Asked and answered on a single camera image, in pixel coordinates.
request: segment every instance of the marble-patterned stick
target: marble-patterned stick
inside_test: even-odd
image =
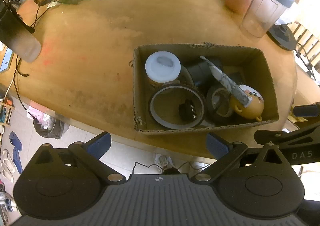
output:
[[[252,98],[245,94],[245,92],[233,80],[217,68],[211,61],[206,59],[204,56],[200,56],[200,58],[208,63],[213,77],[217,79],[220,84],[222,84],[245,108],[248,107]]]

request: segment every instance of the metal screw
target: metal screw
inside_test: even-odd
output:
[[[122,176],[122,174],[119,174],[119,173],[112,173],[112,174],[108,175],[107,178],[109,181],[119,182],[122,180],[123,176]]]
[[[206,182],[206,181],[209,181],[211,179],[211,176],[209,176],[206,173],[199,173],[199,174],[196,175],[196,179],[198,181],[201,181],[201,182]]]

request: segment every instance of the ribbed gray surface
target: ribbed gray surface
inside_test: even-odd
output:
[[[14,226],[304,226],[290,215],[256,220],[225,207],[210,186],[186,175],[134,174],[122,185],[109,186],[92,208],[72,218],[45,221],[23,216]]]

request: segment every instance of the toy ear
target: toy ear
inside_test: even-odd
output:
[[[239,109],[237,105],[235,105],[235,111],[236,111],[236,113],[242,113],[242,110]]]

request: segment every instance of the cardboard box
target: cardboard box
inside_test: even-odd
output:
[[[150,86],[145,72],[147,58],[157,51],[169,51],[175,54],[181,64],[197,61],[200,56],[215,56],[220,59],[226,74],[234,71],[240,72],[244,83],[260,92],[264,99],[262,121],[247,120],[237,115],[232,124],[224,126],[198,125],[183,130],[173,130],[158,124],[148,111],[148,102],[155,89]],[[221,46],[211,43],[202,45],[156,44],[137,47],[133,55],[133,109],[134,129],[145,134],[200,132],[233,127],[252,127],[275,122],[279,119],[275,88],[263,52],[257,48]]]

